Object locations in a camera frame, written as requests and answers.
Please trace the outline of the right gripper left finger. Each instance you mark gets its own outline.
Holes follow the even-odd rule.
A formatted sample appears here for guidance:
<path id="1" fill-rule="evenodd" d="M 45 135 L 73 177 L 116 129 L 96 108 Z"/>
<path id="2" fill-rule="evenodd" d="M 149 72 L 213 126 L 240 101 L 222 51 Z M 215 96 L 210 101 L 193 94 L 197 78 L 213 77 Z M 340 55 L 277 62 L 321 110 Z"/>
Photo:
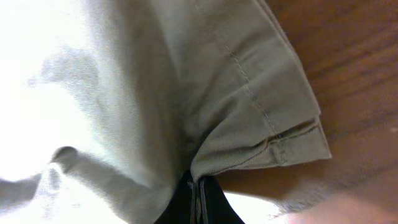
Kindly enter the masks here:
<path id="1" fill-rule="evenodd" d="M 154 224 L 195 223 L 195 194 L 195 184 L 188 170 L 182 175 L 169 204 Z"/>

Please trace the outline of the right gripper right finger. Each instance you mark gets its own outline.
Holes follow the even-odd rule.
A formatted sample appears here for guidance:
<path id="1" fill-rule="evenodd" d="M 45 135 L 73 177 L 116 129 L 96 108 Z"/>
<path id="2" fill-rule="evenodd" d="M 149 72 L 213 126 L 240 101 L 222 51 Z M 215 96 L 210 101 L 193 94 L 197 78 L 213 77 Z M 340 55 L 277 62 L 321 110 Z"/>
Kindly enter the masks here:
<path id="1" fill-rule="evenodd" d="M 244 224 L 212 176 L 200 179 L 200 203 L 202 224 Z"/>

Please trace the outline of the khaki shorts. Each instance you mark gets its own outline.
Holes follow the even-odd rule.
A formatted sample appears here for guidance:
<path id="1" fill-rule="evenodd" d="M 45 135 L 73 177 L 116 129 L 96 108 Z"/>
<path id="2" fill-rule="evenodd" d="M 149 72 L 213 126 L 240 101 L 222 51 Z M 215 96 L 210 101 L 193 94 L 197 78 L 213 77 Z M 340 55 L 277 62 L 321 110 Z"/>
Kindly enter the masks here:
<path id="1" fill-rule="evenodd" d="M 2 1 L 1 222 L 154 223 L 186 171 L 329 159 L 264 1 Z"/>

